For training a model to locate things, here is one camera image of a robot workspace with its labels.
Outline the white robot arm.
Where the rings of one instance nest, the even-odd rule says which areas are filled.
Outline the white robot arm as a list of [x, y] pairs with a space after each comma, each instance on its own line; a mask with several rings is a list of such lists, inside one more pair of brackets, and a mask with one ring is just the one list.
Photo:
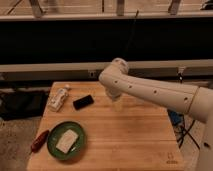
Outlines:
[[115, 58], [99, 81], [113, 101], [122, 93], [144, 99], [205, 124], [196, 171], [213, 171], [213, 89], [128, 75], [128, 63]]

